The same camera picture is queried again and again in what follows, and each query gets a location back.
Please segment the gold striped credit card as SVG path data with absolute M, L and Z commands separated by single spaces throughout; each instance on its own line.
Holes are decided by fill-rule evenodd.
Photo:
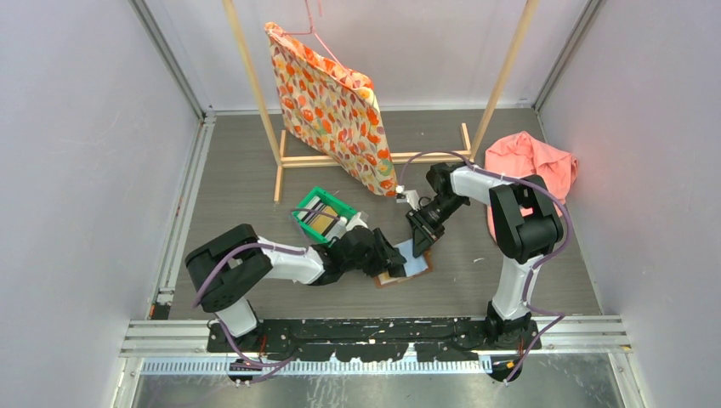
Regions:
M 375 277 L 375 281 L 378 287 L 385 287 L 402 281 L 401 278 L 391 276 L 388 272 L 384 272 Z

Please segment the brown leather card holder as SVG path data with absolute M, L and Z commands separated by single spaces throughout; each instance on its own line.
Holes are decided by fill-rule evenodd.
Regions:
M 403 241 L 397 245 L 395 245 L 397 249 L 400 250 L 400 253 L 406 258 L 406 264 L 404 265 L 405 271 L 406 271 L 406 278 L 402 278 L 402 281 L 395 284 L 400 284 L 405 281 L 409 281 L 411 279 L 414 279 L 420 275 L 424 275 L 429 273 L 433 270 L 433 264 L 432 264 L 432 252 L 430 249 L 425 251 L 421 257 L 414 258 L 412 256 L 412 240 Z M 377 283 L 375 281 L 374 283 L 376 288 L 383 288 L 378 287 Z

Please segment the green plastic card bin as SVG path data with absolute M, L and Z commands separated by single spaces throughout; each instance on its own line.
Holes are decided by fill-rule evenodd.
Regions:
M 347 223 L 357 213 L 356 209 L 318 186 L 291 210 L 293 218 L 307 237 L 320 244 L 340 237 Z

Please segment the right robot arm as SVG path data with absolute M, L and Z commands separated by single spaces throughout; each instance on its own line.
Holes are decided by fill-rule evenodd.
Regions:
M 564 237 L 560 201 L 537 174 L 514 178 L 475 165 L 438 163 L 426 179 L 434 198 L 406 215 L 416 257 L 443 236 L 444 222 L 461 206 L 478 201 L 491 211 L 491 228 L 503 263 L 497 292 L 488 303 L 484 332 L 490 345 L 508 348 L 528 331 L 534 274 Z

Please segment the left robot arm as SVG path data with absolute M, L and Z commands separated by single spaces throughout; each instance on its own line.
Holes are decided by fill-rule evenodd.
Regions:
M 216 315 L 229 330 L 230 343 L 249 352 L 259 345 L 261 331 L 247 294 L 261 280 L 324 286 L 350 271 L 370 277 L 402 271 L 407 261 L 380 229 L 355 226 L 328 243 L 295 247 L 266 240 L 252 225 L 240 224 L 192 251 L 185 267 L 196 289 L 194 306 Z

